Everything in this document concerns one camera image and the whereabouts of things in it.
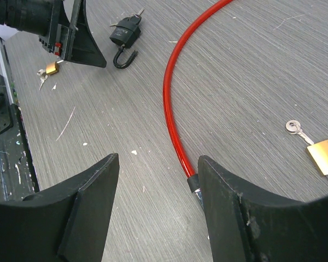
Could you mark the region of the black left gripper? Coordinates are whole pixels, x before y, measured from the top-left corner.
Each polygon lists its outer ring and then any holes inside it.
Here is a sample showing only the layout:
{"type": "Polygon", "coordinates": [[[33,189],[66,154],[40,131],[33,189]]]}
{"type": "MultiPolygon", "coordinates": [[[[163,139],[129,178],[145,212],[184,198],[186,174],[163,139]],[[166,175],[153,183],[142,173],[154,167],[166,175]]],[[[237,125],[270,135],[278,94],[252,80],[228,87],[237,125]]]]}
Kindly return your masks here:
{"type": "Polygon", "coordinates": [[[105,68],[86,17],[86,1],[74,1],[68,19],[64,1],[0,1],[0,25],[35,34],[43,48],[70,62],[105,68]]]}

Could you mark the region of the silver padlock key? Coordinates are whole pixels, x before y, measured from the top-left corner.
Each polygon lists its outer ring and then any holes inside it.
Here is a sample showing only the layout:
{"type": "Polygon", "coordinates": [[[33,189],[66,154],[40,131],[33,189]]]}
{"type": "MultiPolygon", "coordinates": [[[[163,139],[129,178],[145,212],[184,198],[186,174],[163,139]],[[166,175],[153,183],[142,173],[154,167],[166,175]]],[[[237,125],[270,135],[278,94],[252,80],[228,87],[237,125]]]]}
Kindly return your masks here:
{"type": "Polygon", "coordinates": [[[299,135],[307,144],[314,145],[314,141],[303,132],[299,121],[290,120],[286,123],[285,128],[290,134],[299,135]]]}

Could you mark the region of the black padlock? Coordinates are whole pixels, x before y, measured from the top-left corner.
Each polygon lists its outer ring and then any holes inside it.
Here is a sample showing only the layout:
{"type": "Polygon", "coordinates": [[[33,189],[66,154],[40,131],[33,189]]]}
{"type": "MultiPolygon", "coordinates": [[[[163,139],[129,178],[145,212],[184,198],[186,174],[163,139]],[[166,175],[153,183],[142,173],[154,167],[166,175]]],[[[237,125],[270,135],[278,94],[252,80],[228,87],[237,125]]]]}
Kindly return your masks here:
{"type": "Polygon", "coordinates": [[[138,55],[138,51],[133,51],[125,63],[118,63],[118,59],[123,51],[131,48],[134,42],[139,38],[141,34],[139,24],[137,25],[132,21],[122,21],[115,26],[115,30],[109,37],[110,40],[119,47],[113,58],[113,65],[118,69],[127,68],[138,55]]]}

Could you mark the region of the large brass padlock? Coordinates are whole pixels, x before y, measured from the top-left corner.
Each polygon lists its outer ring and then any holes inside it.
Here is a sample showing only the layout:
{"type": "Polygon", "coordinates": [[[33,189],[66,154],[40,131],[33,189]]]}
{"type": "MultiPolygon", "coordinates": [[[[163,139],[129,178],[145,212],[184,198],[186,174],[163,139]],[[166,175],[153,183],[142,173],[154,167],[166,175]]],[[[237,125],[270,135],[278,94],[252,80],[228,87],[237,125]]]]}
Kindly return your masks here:
{"type": "Polygon", "coordinates": [[[321,174],[328,177],[328,139],[310,144],[307,152],[321,174]]]}

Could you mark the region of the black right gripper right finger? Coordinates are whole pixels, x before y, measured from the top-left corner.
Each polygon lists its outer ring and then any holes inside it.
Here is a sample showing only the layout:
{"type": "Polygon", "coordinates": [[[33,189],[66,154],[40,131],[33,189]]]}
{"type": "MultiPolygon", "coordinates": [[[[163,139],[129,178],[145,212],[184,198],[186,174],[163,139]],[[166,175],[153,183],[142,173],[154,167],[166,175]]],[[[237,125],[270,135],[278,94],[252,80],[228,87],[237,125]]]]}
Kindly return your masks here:
{"type": "Polygon", "coordinates": [[[208,156],[198,175],[214,261],[328,261],[328,195],[286,198],[208,156]]]}

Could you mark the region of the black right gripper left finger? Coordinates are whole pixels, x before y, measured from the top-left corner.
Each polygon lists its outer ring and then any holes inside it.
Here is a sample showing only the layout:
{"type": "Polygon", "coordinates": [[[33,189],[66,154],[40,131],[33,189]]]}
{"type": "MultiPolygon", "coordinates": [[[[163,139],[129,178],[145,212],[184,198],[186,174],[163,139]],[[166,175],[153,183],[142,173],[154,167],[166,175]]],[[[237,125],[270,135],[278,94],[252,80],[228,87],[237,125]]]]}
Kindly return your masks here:
{"type": "Polygon", "coordinates": [[[101,261],[118,177],[112,153],[50,188],[0,202],[0,261],[101,261]]]}

